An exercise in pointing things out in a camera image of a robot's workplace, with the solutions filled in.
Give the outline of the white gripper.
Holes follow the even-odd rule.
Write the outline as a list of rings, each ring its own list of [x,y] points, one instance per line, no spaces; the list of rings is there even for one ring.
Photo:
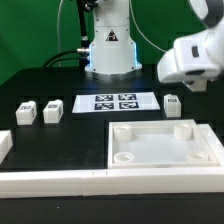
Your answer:
[[[183,83],[204,92],[208,81],[224,76],[224,31],[208,29],[178,38],[157,65],[161,83]]]

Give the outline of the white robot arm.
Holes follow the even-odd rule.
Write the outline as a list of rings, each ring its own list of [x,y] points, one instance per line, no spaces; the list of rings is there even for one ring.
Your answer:
[[[85,71],[106,80],[121,79],[139,70],[136,43],[130,37],[134,19],[131,0],[93,0],[94,39]],[[224,76],[224,0],[188,0],[202,32],[180,37],[157,65],[162,83],[184,83],[202,92],[209,81]]]

